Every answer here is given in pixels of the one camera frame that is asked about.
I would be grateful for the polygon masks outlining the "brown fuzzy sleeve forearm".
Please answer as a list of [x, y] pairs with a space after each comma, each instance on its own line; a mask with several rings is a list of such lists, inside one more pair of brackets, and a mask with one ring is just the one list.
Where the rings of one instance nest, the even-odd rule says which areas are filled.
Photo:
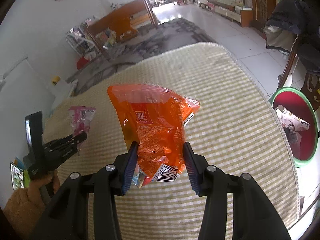
[[3, 212], [15, 232], [22, 239], [29, 239], [44, 210], [39, 188], [29, 186], [14, 191]]

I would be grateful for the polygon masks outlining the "left hand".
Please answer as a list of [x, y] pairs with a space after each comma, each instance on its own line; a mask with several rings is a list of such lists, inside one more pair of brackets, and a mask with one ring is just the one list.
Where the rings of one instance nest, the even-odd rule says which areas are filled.
[[31, 203], [39, 208], [44, 208], [45, 203], [43, 201], [43, 191], [46, 190], [46, 186], [52, 183], [50, 187], [53, 193], [56, 194], [60, 188], [60, 181], [57, 176], [57, 170], [49, 172], [47, 175], [39, 179], [32, 180], [27, 189], [27, 196]]

